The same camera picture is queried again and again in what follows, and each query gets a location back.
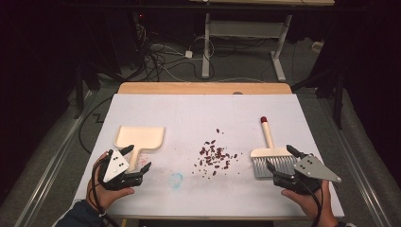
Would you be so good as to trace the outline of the aluminium floor rail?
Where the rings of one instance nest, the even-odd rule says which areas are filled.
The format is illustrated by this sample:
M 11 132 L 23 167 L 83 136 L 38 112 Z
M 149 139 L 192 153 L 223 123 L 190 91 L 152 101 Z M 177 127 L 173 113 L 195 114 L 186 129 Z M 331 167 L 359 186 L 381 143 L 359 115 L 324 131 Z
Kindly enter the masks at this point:
M 323 160 L 342 177 L 335 185 L 344 219 L 357 227 L 394 227 L 396 215 L 389 199 L 396 193 L 349 100 L 343 101 L 341 125 L 332 117 L 332 102 L 319 101 L 323 126 L 312 132 Z
M 46 164 L 46 169 L 42 174 L 40 180 L 36 184 L 26 206 L 18 217 L 14 227 L 31 227 L 33 221 L 40 212 L 46 197 L 51 190 L 53 183 L 55 182 L 57 175 L 61 169 L 61 166 L 67 156 L 67 153 L 71 147 L 74 136 L 77 133 L 79 127 L 83 124 L 85 115 L 89 112 L 89 107 L 95 102 L 97 92 L 87 91 L 84 96 L 82 103 L 79 104 L 77 99 L 76 109 L 74 114 L 70 118 L 66 118 L 66 126 L 62 130 L 57 126 L 57 131 L 61 132 L 62 139 L 54 147 L 54 152 L 51 158 L 46 163 L 44 159 L 41 159 L 42 164 Z

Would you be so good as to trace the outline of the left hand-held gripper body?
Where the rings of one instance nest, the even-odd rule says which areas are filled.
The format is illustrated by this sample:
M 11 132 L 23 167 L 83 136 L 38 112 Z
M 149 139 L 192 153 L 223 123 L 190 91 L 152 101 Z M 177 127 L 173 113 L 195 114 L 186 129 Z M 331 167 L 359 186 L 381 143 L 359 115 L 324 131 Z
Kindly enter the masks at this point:
M 143 175 L 139 172 L 127 173 L 130 164 L 118 149 L 109 150 L 105 161 L 100 164 L 98 181 L 107 190 L 118 191 L 142 184 Z

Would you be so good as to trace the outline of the white table cover sheet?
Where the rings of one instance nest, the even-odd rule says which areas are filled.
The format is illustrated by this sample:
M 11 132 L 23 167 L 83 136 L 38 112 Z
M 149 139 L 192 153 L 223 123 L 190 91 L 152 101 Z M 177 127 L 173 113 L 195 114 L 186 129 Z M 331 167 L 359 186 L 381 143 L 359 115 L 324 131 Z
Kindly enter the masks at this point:
M 319 150 L 295 95 L 116 95 L 90 159 L 113 148 L 120 126 L 164 127 L 163 144 L 141 154 L 151 162 L 134 194 L 108 210 L 124 218 L 299 219 L 304 213 L 270 181 L 253 174 L 251 151 L 266 145 L 260 119 L 266 116 L 273 143 L 304 153 Z M 227 176 L 192 175 L 195 151 L 216 128 L 243 156 Z

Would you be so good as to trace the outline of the wooden table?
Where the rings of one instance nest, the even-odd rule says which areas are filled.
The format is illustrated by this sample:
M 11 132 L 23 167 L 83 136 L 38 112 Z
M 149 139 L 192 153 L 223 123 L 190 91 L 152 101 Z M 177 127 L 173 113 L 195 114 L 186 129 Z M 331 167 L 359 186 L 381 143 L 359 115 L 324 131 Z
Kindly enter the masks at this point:
M 285 83 L 124 82 L 119 94 L 153 95 L 290 95 Z

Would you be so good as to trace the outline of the white metal desk frame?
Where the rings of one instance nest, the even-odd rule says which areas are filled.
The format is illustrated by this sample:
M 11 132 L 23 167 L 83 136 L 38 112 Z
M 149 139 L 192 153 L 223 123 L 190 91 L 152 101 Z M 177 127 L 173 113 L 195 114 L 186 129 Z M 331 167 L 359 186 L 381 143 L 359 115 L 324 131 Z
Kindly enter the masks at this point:
M 203 3 L 207 7 L 223 6 L 233 7 L 234 5 L 242 5 L 244 7 L 289 7 L 293 9 L 298 6 L 303 7 L 332 7 L 335 0 L 191 0 L 192 2 Z M 202 71 L 201 77 L 209 79 L 211 73 L 210 59 L 213 56 L 215 47 L 210 40 L 211 36 L 215 37 L 245 37 L 245 38 L 277 38 L 278 44 L 274 51 L 270 52 L 271 63 L 277 79 L 285 82 L 285 77 L 281 62 L 280 54 L 288 34 L 292 14 L 288 13 L 283 22 L 267 23 L 267 22 L 245 22 L 245 21 L 227 21 L 212 20 L 211 14 L 205 14 L 204 22 L 204 39 L 202 53 Z

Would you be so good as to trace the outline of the black metal stand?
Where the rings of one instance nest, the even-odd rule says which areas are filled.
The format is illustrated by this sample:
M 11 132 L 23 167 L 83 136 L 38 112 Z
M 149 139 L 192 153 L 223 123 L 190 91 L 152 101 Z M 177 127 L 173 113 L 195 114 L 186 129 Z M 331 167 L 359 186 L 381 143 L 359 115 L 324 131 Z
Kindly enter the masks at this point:
M 332 117 L 335 125 L 339 130 L 342 129 L 341 109 L 343 98 L 344 74 L 343 68 L 339 65 L 324 69 L 315 76 L 310 76 L 294 85 L 290 86 L 290 90 L 295 92 L 301 88 L 315 88 L 317 98 L 334 98 Z
M 92 62 L 79 63 L 75 69 L 75 79 L 77 102 L 75 119 L 78 119 L 84 108 L 83 84 L 86 84 L 90 91 L 98 91 L 100 89 L 100 83 L 97 79 L 96 65 Z

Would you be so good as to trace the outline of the person's right hand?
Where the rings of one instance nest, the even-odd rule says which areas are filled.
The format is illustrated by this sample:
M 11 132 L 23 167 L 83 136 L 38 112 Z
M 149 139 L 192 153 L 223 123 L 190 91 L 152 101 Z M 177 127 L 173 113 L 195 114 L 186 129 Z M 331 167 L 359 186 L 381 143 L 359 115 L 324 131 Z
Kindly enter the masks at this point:
M 332 211 L 329 185 L 329 181 L 322 181 L 321 189 L 315 192 L 315 196 L 300 195 L 289 189 L 284 189 L 281 195 L 297 203 L 314 227 L 337 227 L 339 221 Z

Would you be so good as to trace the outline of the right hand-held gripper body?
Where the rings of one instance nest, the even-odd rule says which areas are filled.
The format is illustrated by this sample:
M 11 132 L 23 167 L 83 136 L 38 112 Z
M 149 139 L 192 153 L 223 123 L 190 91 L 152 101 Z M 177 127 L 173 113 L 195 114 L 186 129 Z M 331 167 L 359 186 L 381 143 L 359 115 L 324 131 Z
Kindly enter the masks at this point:
M 300 161 L 290 166 L 291 174 L 272 171 L 273 183 L 276 186 L 289 189 L 298 194 L 312 194 L 320 189 L 322 180 L 335 183 L 341 182 L 341 177 L 325 166 L 312 154 L 306 155 Z

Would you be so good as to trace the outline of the person's left hand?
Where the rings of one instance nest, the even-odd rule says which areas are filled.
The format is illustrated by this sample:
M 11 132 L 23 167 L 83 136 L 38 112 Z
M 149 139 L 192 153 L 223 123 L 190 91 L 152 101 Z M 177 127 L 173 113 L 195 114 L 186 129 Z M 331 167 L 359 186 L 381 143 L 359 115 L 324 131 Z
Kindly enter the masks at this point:
M 106 190 L 97 179 L 98 166 L 97 163 L 107 156 L 104 152 L 93 164 L 96 171 L 95 176 L 91 177 L 87 184 L 87 192 L 85 200 L 97 210 L 98 213 L 104 213 L 116 200 L 119 200 L 134 193 L 131 187 L 123 188 L 118 191 Z

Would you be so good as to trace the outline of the cream plastic dustpan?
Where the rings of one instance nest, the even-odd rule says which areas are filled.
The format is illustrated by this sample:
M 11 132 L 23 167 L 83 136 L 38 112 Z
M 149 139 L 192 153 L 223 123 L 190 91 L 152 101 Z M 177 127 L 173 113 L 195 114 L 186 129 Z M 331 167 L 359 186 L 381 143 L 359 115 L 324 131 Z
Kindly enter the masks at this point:
M 162 145 L 164 134 L 164 127 L 119 127 L 114 138 L 114 145 L 117 148 L 133 145 L 129 161 L 130 166 L 127 169 L 129 173 L 136 169 L 137 160 L 142 151 L 156 150 Z

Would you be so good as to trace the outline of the pile of red beans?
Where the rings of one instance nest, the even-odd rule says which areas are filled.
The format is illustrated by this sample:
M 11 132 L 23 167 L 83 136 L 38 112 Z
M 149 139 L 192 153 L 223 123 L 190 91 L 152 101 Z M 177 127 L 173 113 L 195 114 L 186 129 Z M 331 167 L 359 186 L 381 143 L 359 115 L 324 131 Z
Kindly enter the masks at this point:
M 227 176 L 243 156 L 241 151 L 234 150 L 227 144 L 226 133 L 220 128 L 216 128 L 201 141 L 195 154 L 190 173 L 207 180 Z

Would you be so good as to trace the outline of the cream brush with grey bristles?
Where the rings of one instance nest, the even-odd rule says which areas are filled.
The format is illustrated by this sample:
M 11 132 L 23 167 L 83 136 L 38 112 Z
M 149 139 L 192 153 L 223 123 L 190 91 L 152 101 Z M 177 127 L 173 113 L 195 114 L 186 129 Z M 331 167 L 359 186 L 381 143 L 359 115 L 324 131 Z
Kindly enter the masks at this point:
M 272 164 L 278 172 L 292 175 L 294 173 L 293 165 L 297 163 L 297 159 L 286 148 L 277 148 L 274 145 L 267 117 L 262 116 L 260 121 L 267 146 L 251 151 L 255 178 L 257 180 L 267 180 L 273 177 L 273 174 L 268 169 L 268 164 Z

